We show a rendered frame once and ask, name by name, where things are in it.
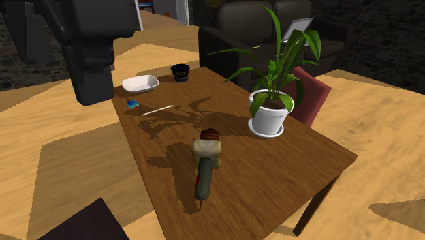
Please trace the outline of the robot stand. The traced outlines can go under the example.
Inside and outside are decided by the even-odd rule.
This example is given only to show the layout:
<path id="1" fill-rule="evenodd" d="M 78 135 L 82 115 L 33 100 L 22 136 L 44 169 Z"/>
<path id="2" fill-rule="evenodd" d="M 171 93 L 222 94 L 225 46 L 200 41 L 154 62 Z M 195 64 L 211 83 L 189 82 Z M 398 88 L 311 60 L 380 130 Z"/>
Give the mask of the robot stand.
<path id="1" fill-rule="evenodd" d="M 38 240 L 129 240 L 102 198 L 98 198 Z"/>

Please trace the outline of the thin white stick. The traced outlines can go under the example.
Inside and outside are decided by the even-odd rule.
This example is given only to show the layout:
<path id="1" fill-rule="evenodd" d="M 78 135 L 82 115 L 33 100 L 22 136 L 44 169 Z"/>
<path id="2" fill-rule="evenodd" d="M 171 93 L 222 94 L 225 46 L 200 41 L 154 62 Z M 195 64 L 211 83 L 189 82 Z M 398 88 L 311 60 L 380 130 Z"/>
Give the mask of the thin white stick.
<path id="1" fill-rule="evenodd" d="M 159 111 L 169 109 L 169 108 L 171 108 L 171 107 L 173 107 L 173 106 L 174 106 L 174 105 L 169 105 L 169 106 L 165 106 L 165 107 L 162 107 L 162 108 L 158 108 L 158 109 L 156 109 L 156 110 L 152 110 L 152 111 L 149 111 L 149 112 L 143 113 L 143 114 L 141 114 L 140 116 L 141 116 L 141 117 L 143 117 L 143 116 L 147 116 L 147 115 L 150 115 L 150 114 L 153 114 L 153 113 L 157 113 L 157 112 L 159 112 Z"/>

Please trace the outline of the brown wooden table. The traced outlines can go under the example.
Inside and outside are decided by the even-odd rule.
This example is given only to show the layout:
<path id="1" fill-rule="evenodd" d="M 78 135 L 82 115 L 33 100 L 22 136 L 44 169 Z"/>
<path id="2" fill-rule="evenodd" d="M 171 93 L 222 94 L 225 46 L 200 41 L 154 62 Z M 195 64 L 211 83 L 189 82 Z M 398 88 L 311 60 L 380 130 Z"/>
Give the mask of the brown wooden table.
<path id="1" fill-rule="evenodd" d="M 127 100 L 137 100 L 129 108 Z M 163 76 L 141 94 L 117 87 L 113 99 L 134 159 L 166 240 L 263 240 L 301 206 L 301 231 L 356 155 L 288 117 L 280 136 L 260 138 L 249 129 L 249 93 L 202 67 L 187 82 Z M 158 108 L 173 107 L 143 116 Z M 219 132 L 222 165 L 210 198 L 193 193 L 192 140 Z"/>

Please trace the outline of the green plant in white pot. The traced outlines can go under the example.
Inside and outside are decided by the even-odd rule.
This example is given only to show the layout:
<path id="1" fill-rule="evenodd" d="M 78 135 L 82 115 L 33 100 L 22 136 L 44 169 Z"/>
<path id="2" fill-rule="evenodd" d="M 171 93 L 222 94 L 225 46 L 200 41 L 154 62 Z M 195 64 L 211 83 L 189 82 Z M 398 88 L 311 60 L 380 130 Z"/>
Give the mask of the green plant in white pot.
<path id="1" fill-rule="evenodd" d="M 249 96 L 250 129 L 262 136 L 277 136 L 283 127 L 286 116 L 304 98 L 303 82 L 291 71 L 302 64 L 317 65 L 321 56 L 321 40 L 316 30 L 294 29 L 281 49 L 280 21 L 269 8 L 263 7 L 271 16 L 277 37 L 276 59 L 270 60 L 266 71 L 254 67 L 236 70 L 227 81 L 244 72 L 256 72 L 260 78 Z"/>

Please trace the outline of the black cup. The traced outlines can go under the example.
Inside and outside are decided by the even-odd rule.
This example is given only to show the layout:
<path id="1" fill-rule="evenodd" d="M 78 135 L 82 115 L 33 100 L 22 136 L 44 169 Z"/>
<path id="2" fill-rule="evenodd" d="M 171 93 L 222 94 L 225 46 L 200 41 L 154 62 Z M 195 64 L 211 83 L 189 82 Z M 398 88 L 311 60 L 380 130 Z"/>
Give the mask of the black cup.
<path id="1" fill-rule="evenodd" d="M 183 83 L 188 80 L 190 67 L 187 64 L 179 63 L 173 65 L 170 69 L 176 82 Z"/>

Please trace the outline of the white shallow bowl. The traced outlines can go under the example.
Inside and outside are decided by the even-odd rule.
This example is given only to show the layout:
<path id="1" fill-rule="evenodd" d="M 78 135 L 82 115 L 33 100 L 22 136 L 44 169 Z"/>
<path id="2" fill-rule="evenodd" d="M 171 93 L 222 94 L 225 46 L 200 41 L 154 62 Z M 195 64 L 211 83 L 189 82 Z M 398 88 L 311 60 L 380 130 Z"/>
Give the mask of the white shallow bowl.
<path id="1" fill-rule="evenodd" d="M 122 82 L 124 90 L 130 93 L 143 93 L 156 88 L 159 81 L 152 75 L 142 75 L 128 78 Z"/>

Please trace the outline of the black sofa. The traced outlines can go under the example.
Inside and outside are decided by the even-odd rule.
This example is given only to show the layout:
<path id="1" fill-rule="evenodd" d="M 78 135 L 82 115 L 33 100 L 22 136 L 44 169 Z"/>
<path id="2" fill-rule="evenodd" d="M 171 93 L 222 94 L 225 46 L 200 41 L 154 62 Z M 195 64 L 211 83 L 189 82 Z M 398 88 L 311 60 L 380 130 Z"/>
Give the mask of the black sofa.
<path id="1" fill-rule="evenodd" d="M 277 57 L 277 36 L 274 21 L 269 13 L 273 10 L 285 33 L 295 19 L 308 18 L 311 14 L 309 0 L 237 1 L 220 5 L 215 12 L 211 27 L 198 31 L 200 66 L 228 78 L 236 70 L 253 67 L 256 71 L 244 72 L 232 82 L 251 91 L 259 72 L 267 69 Z M 315 57 L 306 46 L 299 60 L 301 68 L 316 77 L 342 66 L 353 30 L 342 24 L 314 18 L 309 25 L 321 40 L 321 56 L 317 65 Z"/>

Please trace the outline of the red chair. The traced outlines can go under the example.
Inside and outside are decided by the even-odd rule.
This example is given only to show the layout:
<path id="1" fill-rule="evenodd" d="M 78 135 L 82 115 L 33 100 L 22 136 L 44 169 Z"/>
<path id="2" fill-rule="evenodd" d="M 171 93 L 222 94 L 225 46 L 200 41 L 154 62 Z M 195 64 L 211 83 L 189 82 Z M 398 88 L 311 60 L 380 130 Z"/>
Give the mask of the red chair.
<path id="1" fill-rule="evenodd" d="M 292 74 L 302 81 L 304 98 L 301 104 L 289 113 L 289 116 L 311 127 L 332 88 L 313 78 L 301 67 L 295 67 Z"/>

